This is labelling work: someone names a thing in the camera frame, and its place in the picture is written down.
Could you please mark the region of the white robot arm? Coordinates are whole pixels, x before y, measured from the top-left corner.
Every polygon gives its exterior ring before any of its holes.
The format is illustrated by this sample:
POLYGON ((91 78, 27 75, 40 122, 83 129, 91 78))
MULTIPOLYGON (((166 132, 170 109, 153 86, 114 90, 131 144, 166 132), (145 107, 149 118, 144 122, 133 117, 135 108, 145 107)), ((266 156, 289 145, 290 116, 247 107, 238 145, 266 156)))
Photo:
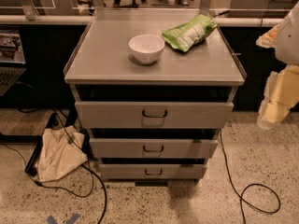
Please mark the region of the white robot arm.
POLYGON ((276 58, 286 64, 279 73, 270 73, 259 108, 257 125, 270 130, 277 127, 299 103, 299 3, 282 23, 261 35, 256 44, 274 48, 276 58))

